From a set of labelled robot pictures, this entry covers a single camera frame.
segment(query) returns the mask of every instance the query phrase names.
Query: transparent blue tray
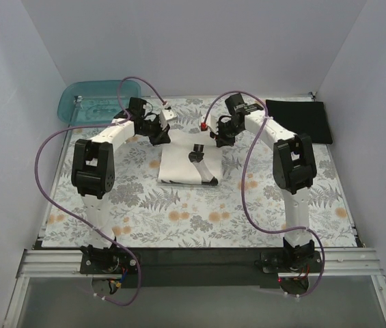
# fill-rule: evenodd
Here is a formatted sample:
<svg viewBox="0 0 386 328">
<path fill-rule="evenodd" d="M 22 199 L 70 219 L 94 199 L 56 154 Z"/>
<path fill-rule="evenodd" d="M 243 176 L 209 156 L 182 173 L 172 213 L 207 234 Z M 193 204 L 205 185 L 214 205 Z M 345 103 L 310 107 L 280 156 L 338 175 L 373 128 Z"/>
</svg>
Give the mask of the transparent blue tray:
<svg viewBox="0 0 386 328">
<path fill-rule="evenodd" d="M 120 112 L 117 88 L 120 80 L 78 82 L 62 94 L 57 116 L 69 125 L 110 123 Z M 134 81 L 125 81 L 121 100 L 125 108 L 130 97 L 141 97 L 141 87 Z"/>
</svg>

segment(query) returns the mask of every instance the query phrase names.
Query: white cloth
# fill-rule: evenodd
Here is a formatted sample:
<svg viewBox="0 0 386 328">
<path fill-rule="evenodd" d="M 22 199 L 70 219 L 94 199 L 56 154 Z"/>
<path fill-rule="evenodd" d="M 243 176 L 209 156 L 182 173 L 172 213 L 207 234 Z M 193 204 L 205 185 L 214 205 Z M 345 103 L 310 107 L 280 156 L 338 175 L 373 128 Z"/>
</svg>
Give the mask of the white cloth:
<svg viewBox="0 0 386 328">
<path fill-rule="evenodd" d="M 212 176 L 217 179 L 217 183 L 221 182 L 223 152 L 216 147 L 215 141 L 210 138 L 208 132 L 185 133 L 181 130 L 170 130 L 169 136 L 171 143 L 163 145 L 158 182 L 206 185 L 198 169 L 189 159 L 195 144 L 204 146 L 203 162 Z"/>
</svg>

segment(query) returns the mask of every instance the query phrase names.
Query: black cloth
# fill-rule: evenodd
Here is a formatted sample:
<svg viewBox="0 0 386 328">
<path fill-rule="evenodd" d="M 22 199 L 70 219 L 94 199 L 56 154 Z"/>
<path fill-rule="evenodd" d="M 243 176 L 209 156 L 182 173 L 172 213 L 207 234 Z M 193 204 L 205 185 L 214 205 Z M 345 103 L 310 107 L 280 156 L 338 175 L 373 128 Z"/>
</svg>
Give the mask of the black cloth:
<svg viewBox="0 0 386 328">
<path fill-rule="evenodd" d="M 313 144 L 332 144 L 325 105 L 320 101 L 266 100 L 268 114 L 296 134 L 307 133 Z"/>
</svg>

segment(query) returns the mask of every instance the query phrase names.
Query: wire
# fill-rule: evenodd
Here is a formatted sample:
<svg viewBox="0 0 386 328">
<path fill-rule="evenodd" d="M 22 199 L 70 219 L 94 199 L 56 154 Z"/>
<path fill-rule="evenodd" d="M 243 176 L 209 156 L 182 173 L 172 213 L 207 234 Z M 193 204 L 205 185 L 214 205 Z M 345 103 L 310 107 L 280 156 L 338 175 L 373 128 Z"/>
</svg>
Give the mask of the wire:
<svg viewBox="0 0 386 328">
<path fill-rule="evenodd" d="M 262 133 L 262 131 L 264 130 L 264 127 L 266 126 L 266 123 L 267 123 L 267 118 L 264 119 L 261 127 L 260 127 L 260 130 L 258 131 L 258 133 L 256 134 L 255 136 L 255 139 L 253 139 L 252 141 L 252 144 L 249 148 L 249 151 L 247 152 L 247 156 L 246 156 L 246 161 L 245 161 L 245 164 L 244 164 L 244 167 L 243 167 L 243 173 L 241 175 L 241 204 L 243 205 L 243 210 L 245 212 L 245 215 L 246 215 L 246 218 L 247 220 L 249 221 L 249 223 L 256 229 L 256 230 L 259 230 L 261 232 L 264 232 L 266 234 L 282 234 L 284 232 L 290 232 L 290 231 L 295 231 L 295 230 L 306 230 L 308 231 L 309 233 L 311 233 L 314 238 L 317 240 L 319 246 L 320 246 L 320 250 L 322 252 L 322 267 L 320 268 L 320 273 L 318 275 L 318 279 L 316 280 L 316 282 L 314 283 L 314 285 L 312 286 L 312 288 L 310 288 L 310 290 L 308 290 L 307 292 L 303 293 L 302 295 L 299 295 L 299 297 L 304 297 L 304 296 L 308 296 L 310 295 L 316 288 L 317 286 L 319 285 L 321 279 L 322 279 L 322 276 L 323 276 L 323 272 L 325 271 L 325 249 L 323 247 L 323 244 L 322 242 L 320 241 L 320 238 L 319 236 L 317 235 L 317 233 L 315 233 L 315 231 L 313 231 L 312 229 L 308 228 L 308 227 L 303 227 L 303 226 L 297 226 L 297 227 L 292 227 L 292 228 L 287 228 L 287 229 L 283 229 L 283 230 L 266 230 L 266 229 L 263 229 L 261 228 L 259 225 L 257 225 L 255 222 L 253 222 L 250 214 L 249 214 L 249 211 L 247 209 L 247 204 L 246 204 L 246 194 L 245 194 L 245 184 L 246 184 L 246 172 L 247 172 L 247 166 L 249 164 L 249 159 L 250 159 L 250 156 L 252 155 L 252 152 L 253 152 L 253 147 L 255 147 L 256 145 L 256 142 L 259 140 L 260 138 L 260 135 Z"/>
<path fill-rule="evenodd" d="M 117 98 L 118 98 L 118 104 L 120 105 L 120 108 L 125 111 L 124 109 L 124 106 L 122 104 L 122 101 L 121 101 L 121 98 L 120 98 L 120 89 L 121 87 L 123 86 L 123 83 L 127 80 L 138 80 L 138 81 L 141 81 L 141 82 L 144 82 L 145 84 L 147 84 L 150 89 L 153 90 L 154 94 L 156 94 L 156 96 L 159 98 L 159 100 L 163 103 L 163 105 L 165 105 L 167 103 L 167 101 L 165 101 L 163 99 L 163 97 L 159 94 L 159 92 L 157 92 L 157 90 L 154 88 L 154 86 L 152 84 L 150 84 L 149 82 L 147 82 L 145 79 L 141 78 L 141 77 L 134 77 L 134 76 L 129 76 L 129 77 L 125 77 L 124 79 L 121 80 L 120 84 L 118 85 L 118 88 L 117 88 Z"/>
<path fill-rule="evenodd" d="M 104 273 L 112 273 L 112 272 L 115 272 L 115 270 L 118 269 L 119 265 L 120 265 L 120 259 L 118 258 L 118 259 L 117 259 L 117 266 L 115 267 L 114 270 L 111 270 L 111 271 L 104 271 L 104 270 L 102 270 L 102 271 L 103 271 Z"/>
<path fill-rule="evenodd" d="M 211 112 L 211 109 L 214 107 L 215 103 L 217 101 L 220 100 L 220 98 L 228 95 L 228 94 L 244 94 L 246 96 L 249 96 L 249 97 L 252 97 L 253 99 L 255 99 L 256 101 L 258 101 L 261 106 L 264 107 L 264 110 L 266 111 L 266 117 L 268 117 L 268 109 L 267 109 L 267 106 L 266 104 L 264 104 L 264 102 L 259 99 L 258 97 L 254 96 L 253 94 L 250 94 L 249 92 L 244 92 L 244 91 L 239 91 L 239 90 L 233 90 L 233 91 L 228 91 L 228 92 L 225 92 L 224 94 L 221 94 L 220 96 L 218 96 L 217 98 L 214 99 L 214 101 L 211 103 L 211 105 L 209 106 L 208 108 L 208 111 L 206 112 L 206 115 L 205 115 L 205 120 L 204 120 L 204 123 L 206 123 L 206 120 L 208 119 L 208 116 L 209 116 L 209 113 Z"/>
<path fill-rule="evenodd" d="M 57 207 L 58 209 L 62 210 L 63 212 L 65 212 L 66 214 L 74 217 L 75 219 L 79 220 L 80 222 L 84 223 L 85 225 L 89 226 L 91 229 L 93 229 L 95 232 L 97 232 L 99 235 L 101 235 L 101 237 L 103 237 L 104 239 L 106 239 L 107 241 L 113 243 L 115 246 L 119 247 L 120 249 L 122 249 L 123 251 L 125 251 L 127 254 L 129 254 L 131 256 L 131 258 L 133 260 L 135 260 L 135 262 L 137 263 L 137 275 L 138 275 L 138 283 L 137 283 L 137 289 L 135 291 L 135 294 L 132 296 L 132 298 L 127 301 L 127 302 L 119 302 L 119 301 L 116 301 L 114 299 L 110 299 L 108 297 L 105 297 L 101 294 L 98 294 L 96 293 L 95 295 L 100 297 L 101 299 L 104 299 L 110 303 L 113 303 L 113 304 L 116 304 L 118 306 L 127 306 L 127 305 L 130 305 L 131 303 L 133 303 L 133 301 L 137 298 L 138 294 L 139 294 L 139 289 L 141 288 L 141 265 L 139 264 L 139 261 L 137 259 L 137 257 L 135 256 L 135 254 L 130 250 L 128 249 L 127 247 L 121 245 L 120 243 L 118 243 L 117 241 L 109 238 L 106 234 L 104 234 L 103 232 L 101 232 L 95 225 L 93 225 L 92 223 L 90 223 L 89 221 L 85 220 L 84 218 L 78 216 L 77 214 L 74 214 L 73 212 L 67 210 L 66 208 L 64 208 L 63 206 L 59 205 L 55 200 L 53 200 L 52 198 L 50 198 L 49 195 L 47 195 L 47 192 L 44 190 L 44 188 L 42 187 L 41 185 L 41 182 L 40 182 L 40 177 L 39 177 L 39 161 L 40 161 L 40 157 L 41 157 L 41 153 L 42 153 L 42 150 L 44 149 L 44 147 L 46 146 L 46 144 L 52 140 L 54 137 L 64 133 L 64 132 L 68 132 L 68 131 L 72 131 L 72 130 L 76 130 L 78 128 L 106 128 L 108 126 L 114 126 L 114 125 L 120 125 L 120 124 L 123 124 L 127 121 L 130 120 L 130 113 L 127 109 L 125 109 L 122 105 L 122 101 L 121 101 L 121 98 L 120 98 L 120 91 L 121 91 L 121 87 L 123 85 L 123 82 L 125 82 L 125 80 L 128 80 L 128 79 L 138 79 L 140 81 L 143 81 L 144 83 L 146 83 L 154 92 L 155 94 L 158 96 L 158 98 L 163 102 L 163 104 L 166 103 L 165 100 L 162 99 L 161 95 L 155 90 L 155 88 L 150 84 L 148 83 L 146 80 L 144 79 L 141 79 L 139 77 L 126 77 L 124 79 L 122 79 L 122 81 L 120 82 L 120 84 L 118 85 L 118 88 L 117 88 L 117 98 L 118 98 L 118 104 L 120 105 L 120 107 L 122 108 L 122 110 L 126 113 L 126 119 L 120 121 L 120 122 L 116 122 L 116 123 L 110 123 L 110 124 L 96 124 L 96 125 L 83 125 L 83 126 L 69 126 L 68 128 L 64 128 L 60 131 L 57 131 L 55 133 L 53 133 L 52 135 L 50 135 L 49 137 L 47 137 L 44 142 L 42 142 L 40 148 L 38 149 L 38 152 L 36 153 L 36 157 L 35 157 L 35 167 L 34 167 L 34 170 L 35 170 L 35 181 L 36 181 L 36 185 L 38 186 L 38 189 L 40 190 L 41 194 L 44 196 L 44 198 L 46 200 L 48 200 L 52 205 L 54 205 L 55 207 Z"/>
<path fill-rule="evenodd" d="M 309 273 L 309 264 L 307 264 L 307 273 L 305 274 L 305 276 L 302 279 L 308 278 L 308 273 Z"/>
</svg>

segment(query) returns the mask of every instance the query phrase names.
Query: floral tablecloth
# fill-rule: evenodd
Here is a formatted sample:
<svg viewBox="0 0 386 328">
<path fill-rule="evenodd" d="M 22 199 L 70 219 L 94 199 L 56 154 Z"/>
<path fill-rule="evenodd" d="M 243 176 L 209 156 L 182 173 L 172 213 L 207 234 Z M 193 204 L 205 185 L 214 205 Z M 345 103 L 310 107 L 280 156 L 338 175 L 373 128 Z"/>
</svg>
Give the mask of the floral tablecloth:
<svg viewBox="0 0 386 328">
<path fill-rule="evenodd" d="M 155 110 L 156 100 L 151 100 Z M 178 121 L 171 128 L 199 132 L 199 119 L 211 98 L 173 98 Z M 214 115 L 227 113 L 218 102 Z M 90 138 L 95 129 L 74 131 L 61 168 L 55 200 L 85 216 L 83 202 L 71 185 L 74 143 Z M 282 235 L 263 234 L 250 226 L 241 207 L 241 171 L 253 140 L 241 133 L 234 147 L 223 148 L 223 180 L 217 187 L 159 184 L 156 181 L 161 146 L 146 137 L 130 138 L 115 153 L 115 185 L 109 198 L 111 226 L 127 247 L 279 247 Z M 342 192 L 325 145 L 314 145 L 318 175 L 309 200 L 311 227 L 327 247 L 356 246 Z M 263 228 L 285 227 L 284 201 L 272 175 L 272 152 L 258 142 L 247 170 L 246 196 L 251 216 Z M 52 208 L 43 247 L 78 247 L 91 243 L 89 228 Z"/>
</svg>

